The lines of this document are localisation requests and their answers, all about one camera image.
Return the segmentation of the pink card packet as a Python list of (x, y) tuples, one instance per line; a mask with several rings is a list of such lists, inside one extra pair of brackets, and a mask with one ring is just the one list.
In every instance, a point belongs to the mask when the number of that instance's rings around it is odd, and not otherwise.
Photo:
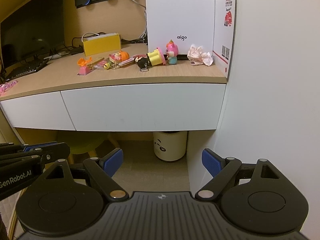
[(92, 71), (93, 70), (91, 68), (89, 68), (88, 66), (82, 66), (79, 68), (78, 75), (85, 76), (85, 75), (91, 73)]

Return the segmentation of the clear red snack wrapper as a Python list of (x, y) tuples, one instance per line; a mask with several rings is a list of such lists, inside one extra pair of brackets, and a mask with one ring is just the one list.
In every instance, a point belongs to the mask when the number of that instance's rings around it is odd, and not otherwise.
[(93, 66), (94, 69), (105, 69), (108, 70), (111, 68), (110, 63), (108, 61), (100, 61)]

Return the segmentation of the red toy camera keychain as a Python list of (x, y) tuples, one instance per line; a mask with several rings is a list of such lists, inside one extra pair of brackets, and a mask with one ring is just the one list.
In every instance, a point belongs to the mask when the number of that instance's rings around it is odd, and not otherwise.
[(119, 68), (119, 63), (121, 63), (122, 59), (121, 59), (121, 53), (117, 52), (114, 54), (110, 54), (109, 58), (106, 60), (105, 64), (104, 64), (104, 68), (106, 70), (109, 69), (118, 69)]

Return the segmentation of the black white doll keychain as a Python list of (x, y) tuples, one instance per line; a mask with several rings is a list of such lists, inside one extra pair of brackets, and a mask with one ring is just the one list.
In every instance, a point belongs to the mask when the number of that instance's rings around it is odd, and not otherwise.
[(141, 72), (149, 71), (149, 60), (147, 57), (138, 56), (135, 58), (135, 63), (140, 68)]

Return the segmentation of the red round paddle snack pack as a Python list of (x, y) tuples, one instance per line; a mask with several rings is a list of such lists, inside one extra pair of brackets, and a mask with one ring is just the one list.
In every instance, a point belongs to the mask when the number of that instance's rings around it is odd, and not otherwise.
[(146, 57), (145, 54), (137, 54), (137, 55), (133, 55), (132, 57), (129, 57), (128, 59), (121, 61), (120, 63), (118, 63), (119, 67), (124, 67), (127, 66), (129, 64), (132, 64), (136, 61), (136, 58), (141, 59), (143, 57)]

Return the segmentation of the orange plastic capsule half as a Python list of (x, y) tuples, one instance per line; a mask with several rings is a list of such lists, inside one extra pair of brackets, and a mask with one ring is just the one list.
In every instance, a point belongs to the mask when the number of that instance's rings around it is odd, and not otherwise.
[(120, 53), (121, 61), (125, 61), (130, 58), (129, 53), (126, 51), (121, 50), (119, 53)]

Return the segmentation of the yellow pink toy cake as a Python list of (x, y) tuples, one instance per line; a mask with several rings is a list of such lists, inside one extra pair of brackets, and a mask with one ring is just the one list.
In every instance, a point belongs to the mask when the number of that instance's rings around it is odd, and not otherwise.
[(166, 60), (160, 48), (156, 48), (154, 51), (148, 52), (146, 55), (151, 66), (166, 64)]

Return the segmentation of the pink pig figurine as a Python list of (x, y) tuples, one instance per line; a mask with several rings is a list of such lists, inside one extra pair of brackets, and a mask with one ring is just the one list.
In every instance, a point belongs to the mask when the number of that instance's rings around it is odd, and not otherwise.
[(177, 63), (178, 46), (173, 42), (173, 40), (170, 40), (166, 45), (166, 55), (168, 64)]

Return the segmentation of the clear pack of biscuits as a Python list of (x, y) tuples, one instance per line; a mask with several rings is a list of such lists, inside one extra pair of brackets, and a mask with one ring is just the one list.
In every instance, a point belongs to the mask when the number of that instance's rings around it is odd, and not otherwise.
[(97, 64), (99, 64), (104, 59), (105, 59), (104, 57), (97, 58), (97, 59), (93, 60), (92, 62), (86, 64), (86, 66), (90, 69), (93, 69)]

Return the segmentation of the wooden stool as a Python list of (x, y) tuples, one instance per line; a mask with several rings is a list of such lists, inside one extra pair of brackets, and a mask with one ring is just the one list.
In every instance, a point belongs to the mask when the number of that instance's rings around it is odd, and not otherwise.
[(79, 132), (58, 131), (57, 141), (65, 142), (70, 148), (68, 161), (74, 164), (74, 156), (88, 153), (89, 157), (97, 157), (96, 148), (108, 140), (115, 148), (120, 148), (111, 132)]

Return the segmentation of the white panda trash bin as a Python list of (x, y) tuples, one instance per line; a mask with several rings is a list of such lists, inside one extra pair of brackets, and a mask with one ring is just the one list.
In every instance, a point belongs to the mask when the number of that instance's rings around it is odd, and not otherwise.
[(181, 159), (187, 148), (187, 131), (153, 132), (153, 150), (157, 158), (172, 162)]

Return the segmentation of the pink object at desk edge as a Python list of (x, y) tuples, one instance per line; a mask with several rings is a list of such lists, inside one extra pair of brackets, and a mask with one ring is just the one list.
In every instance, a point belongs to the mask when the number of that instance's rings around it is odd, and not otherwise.
[(17, 80), (8, 81), (0, 85), (0, 95), (3, 95), (5, 92), (10, 90), (14, 85), (18, 83)]

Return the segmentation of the black keyboard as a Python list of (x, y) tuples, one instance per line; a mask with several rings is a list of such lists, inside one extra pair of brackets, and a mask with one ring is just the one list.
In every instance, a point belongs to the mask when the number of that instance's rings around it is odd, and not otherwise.
[(33, 74), (41, 70), (43, 67), (47, 65), (49, 59), (45, 60), (34, 60), (28, 62), (20, 67), (15, 68), (12, 70), (9, 75), (6, 77), (6, 81), (13, 80), (15, 78), (19, 78), (25, 75)]

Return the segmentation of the yellow cardboard box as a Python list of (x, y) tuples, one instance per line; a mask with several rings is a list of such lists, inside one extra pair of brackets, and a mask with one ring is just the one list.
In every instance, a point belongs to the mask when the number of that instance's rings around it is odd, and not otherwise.
[(121, 38), (118, 33), (98, 35), (95, 37), (85, 38), (83, 41), (84, 54), (92, 56), (108, 51), (121, 49)]

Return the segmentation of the black monitor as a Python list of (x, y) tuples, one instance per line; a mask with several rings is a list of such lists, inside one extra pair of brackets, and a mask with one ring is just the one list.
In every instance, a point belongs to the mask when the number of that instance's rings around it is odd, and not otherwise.
[(64, 42), (63, 0), (31, 0), (1, 23), (5, 68)]

